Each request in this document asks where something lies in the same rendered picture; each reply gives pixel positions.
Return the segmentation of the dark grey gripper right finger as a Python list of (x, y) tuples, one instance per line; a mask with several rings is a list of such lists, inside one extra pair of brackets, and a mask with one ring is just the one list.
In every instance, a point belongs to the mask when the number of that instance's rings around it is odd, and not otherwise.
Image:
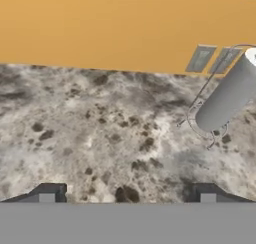
[(194, 183), (191, 189), (191, 201), (201, 202), (201, 198), (204, 194), (210, 194), (216, 196), (217, 202), (246, 202), (252, 203), (252, 200), (246, 199), (241, 196), (237, 196), (228, 193), (221, 189), (219, 186), (213, 183)]

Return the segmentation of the white paper towel roll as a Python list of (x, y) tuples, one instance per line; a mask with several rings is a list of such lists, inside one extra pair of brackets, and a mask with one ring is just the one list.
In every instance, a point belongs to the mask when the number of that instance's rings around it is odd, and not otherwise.
[(256, 94), (256, 48), (249, 48), (201, 106), (197, 126), (211, 132), (224, 126)]

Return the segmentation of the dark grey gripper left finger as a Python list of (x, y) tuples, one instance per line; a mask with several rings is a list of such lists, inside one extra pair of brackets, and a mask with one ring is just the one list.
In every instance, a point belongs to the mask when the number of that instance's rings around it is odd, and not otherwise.
[(66, 203), (67, 185), (65, 183), (41, 183), (28, 193), (24, 193), (9, 199), (3, 203), (27, 202), (27, 203)]

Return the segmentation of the grey wall socket plate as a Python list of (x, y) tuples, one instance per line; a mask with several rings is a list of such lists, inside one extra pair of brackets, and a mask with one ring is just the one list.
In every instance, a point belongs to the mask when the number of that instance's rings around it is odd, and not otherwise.
[(202, 73), (216, 49), (215, 45), (198, 44), (186, 67), (186, 72)]
[(224, 47), (215, 62), (211, 66), (209, 73), (210, 74), (224, 74), (227, 68), (231, 65), (231, 63), (237, 58), (237, 56), (241, 53), (241, 48), (231, 48)]

